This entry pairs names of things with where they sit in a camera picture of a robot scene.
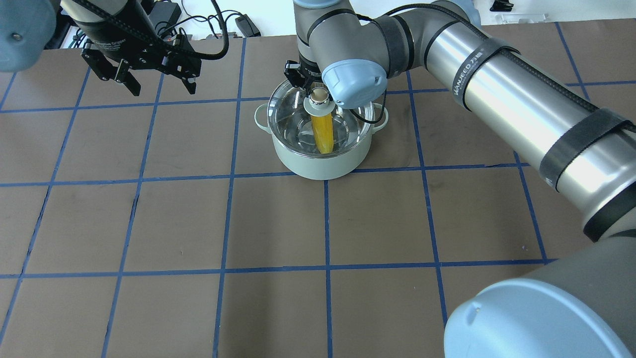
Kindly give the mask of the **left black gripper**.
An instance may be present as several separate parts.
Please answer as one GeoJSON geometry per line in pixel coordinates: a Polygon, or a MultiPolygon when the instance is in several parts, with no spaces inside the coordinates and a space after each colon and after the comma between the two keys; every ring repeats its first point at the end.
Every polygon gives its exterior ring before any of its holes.
{"type": "MultiPolygon", "coordinates": [[[[190,95],[196,93],[200,59],[150,45],[108,22],[81,22],[81,29],[88,39],[82,59],[100,79],[113,80],[125,60],[132,70],[156,69],[178,77],[190,95]]],[[[119,72],[119,83],[133,96],[140,95],[141,84],[130,71],[119,72]]]]}

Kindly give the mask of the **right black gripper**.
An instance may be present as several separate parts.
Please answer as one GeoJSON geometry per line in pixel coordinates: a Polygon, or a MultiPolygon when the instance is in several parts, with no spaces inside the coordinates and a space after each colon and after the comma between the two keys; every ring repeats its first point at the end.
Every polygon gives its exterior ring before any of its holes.
{"type": "Polygon", "coordinates": [[[294,88],[299,88],[309,92],[314,88],[322,88],[322,73],[316,63],[301,60],[288,60],[284,66],[284,75],[294,88]]]}

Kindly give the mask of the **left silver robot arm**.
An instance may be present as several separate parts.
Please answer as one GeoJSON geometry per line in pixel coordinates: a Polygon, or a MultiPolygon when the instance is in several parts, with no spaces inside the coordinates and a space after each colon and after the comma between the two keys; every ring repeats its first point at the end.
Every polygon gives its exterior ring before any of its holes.
{"type": "Polygon", "coordinates": [[[141,84],[133,71],[157,70],[180,79],[190,94],[196,92],[201,60],[183,54],[184,50],[193,50],[186,35],[168,39],[159,34],[153,7],[146,7],[140,0],[94,0],[92,4],[147,39],[136,38],[129,30],[72,0],[3,0],[1,71],[10,73],[32,67],[54,37],[58,11],[64,9],[86,34],[81,56],[98,79],[113,80],[138,96],[141,84]]]}

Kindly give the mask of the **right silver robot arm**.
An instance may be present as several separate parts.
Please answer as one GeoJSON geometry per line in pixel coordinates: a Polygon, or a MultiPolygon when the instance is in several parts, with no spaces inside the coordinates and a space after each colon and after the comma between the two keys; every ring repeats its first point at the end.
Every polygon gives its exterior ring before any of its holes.
{"type": "Polygon", "coordinates": [[[396,7],[361,25],[347,0],[296,0],[301,71],[347,109],[424,67],[584,216],[593,244],[458,306],[447,358],[635,356],[635,125],[477,27],[469,0],[396,7]]]}

